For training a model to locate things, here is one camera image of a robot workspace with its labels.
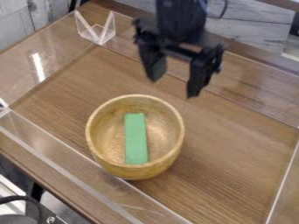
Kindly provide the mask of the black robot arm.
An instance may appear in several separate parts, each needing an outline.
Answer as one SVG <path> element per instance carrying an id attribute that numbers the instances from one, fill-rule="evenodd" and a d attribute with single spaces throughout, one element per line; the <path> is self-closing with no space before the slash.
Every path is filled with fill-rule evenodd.
<path id="1" fill-rule="evenodd" d="M 206 30 L 209 0 L 155 0 L 157 13 L 135 17 L 135 44 L 147 78 L 157 82 L 167 71 L 167 57 L 190 62 L 187 97 L 198 97 L 221 72 L 226 46 Z"/>

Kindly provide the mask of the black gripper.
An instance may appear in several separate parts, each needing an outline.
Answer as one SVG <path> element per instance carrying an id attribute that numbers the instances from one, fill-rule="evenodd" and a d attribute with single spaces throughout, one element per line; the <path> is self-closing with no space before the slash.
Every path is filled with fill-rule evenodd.
<path id="1" fill-rule="evenodd" d="M 205 30 L 205 26 L 191 30 L 175 25 L 161 26 L 157 17 L 137 17 L 133 25 L 149 80 L 157 82 L 163 77 L 169 56 L 187 60 L 191 62 L 187 97 L 198 97 L 210 84 L 213 74 L 221 71 L 225 45 Z"/>

